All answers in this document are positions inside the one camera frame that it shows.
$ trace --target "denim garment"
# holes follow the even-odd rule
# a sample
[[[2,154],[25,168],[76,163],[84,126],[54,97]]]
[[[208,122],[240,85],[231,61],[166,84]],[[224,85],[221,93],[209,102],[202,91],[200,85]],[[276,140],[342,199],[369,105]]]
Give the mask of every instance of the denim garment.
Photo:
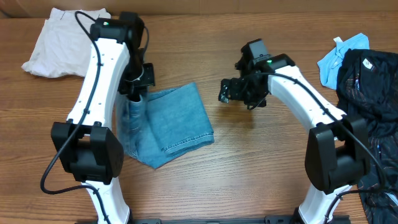
[[[321,84],[332,90],[337,87],[338,69],[341,67],[344,55],[348,49],[369,49],[369,39],[360,33],[342,41],[340,37],[334,38],[336,47],[318,62]]]
[[[214,143],[195,83],[140,97],[133,102],[126,95],[116,96],[116,130],[127,155],[156,169]]]

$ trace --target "blue denim fabric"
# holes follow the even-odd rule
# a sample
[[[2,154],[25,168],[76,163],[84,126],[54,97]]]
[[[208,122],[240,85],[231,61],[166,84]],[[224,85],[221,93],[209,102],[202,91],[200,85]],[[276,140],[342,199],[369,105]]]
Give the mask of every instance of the blue denim fabric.
[[[158,168],[214,143],[213,128],[197,86],[191,83],[141,96],[116,96],[117,135],[127,155]]]
[[[335,38],[336,47],[318,62],[321,84],[333,90],[337,87],[337,74],[348,49],[369,49],[369,39],[360,33],[342,42]]]

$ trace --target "black cloth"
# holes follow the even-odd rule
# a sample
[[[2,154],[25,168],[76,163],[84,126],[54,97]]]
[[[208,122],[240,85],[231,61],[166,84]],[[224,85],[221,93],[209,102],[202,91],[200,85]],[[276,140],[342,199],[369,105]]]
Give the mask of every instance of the black cloth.
[[[338,106],[347,115],[360,114],[368,124],[369,146],[387,174],[387,188],[398,197],[398,54],[349,50],[338,72]],[[377,187],[379,172],[371,171],[359,189]],[[370,224],[398,223],[398,205],[385,193],[360,194]]]

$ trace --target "wooden floor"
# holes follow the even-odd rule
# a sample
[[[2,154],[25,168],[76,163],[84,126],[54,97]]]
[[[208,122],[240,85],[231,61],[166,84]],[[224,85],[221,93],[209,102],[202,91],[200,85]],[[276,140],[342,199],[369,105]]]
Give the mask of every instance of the wooden floor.
[[[360,32],[374,50],[398,52],[398,12],[322,12],[223,16],[143,16],[150,30],[147,61],[155,67],[152,91],[196,82],[215,130],[215,143],[154,170],[125,157],[120,175],[136,218],[234,218],[291,214],[310,182],[304,170],[307,135],[277,98],[247,111],[222,104],[222,78],[238,77],[240,48],[262,38],[270,53],[288,54],[305,78],[332,103],[336,93],[319,81],[319,61]],[[83,79],[46,79],[25,73],[44,19],[0,19],[0,223],[73,223],[94,220],[89,195],[78,190],[45,195],[39,181],[55,154],[54,121],[64,121]],[[77,184],[57,162],[47,188]],[[367,223],[358,195],[338,214]]]

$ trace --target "white towel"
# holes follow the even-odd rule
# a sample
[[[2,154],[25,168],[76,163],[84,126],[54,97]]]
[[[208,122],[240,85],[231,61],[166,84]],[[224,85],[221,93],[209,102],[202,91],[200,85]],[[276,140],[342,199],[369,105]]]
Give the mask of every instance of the white towel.
[[[110,18],[105,9],[82,11],[94,19]],[[78,15],[83,26],[90,32],[93,21]],[[53,8],[45,20],[35,49],[22,69],[33,75],[57,78],[63,75],[86,75],[90,62],[91,41],[75,19],[75,11]]]

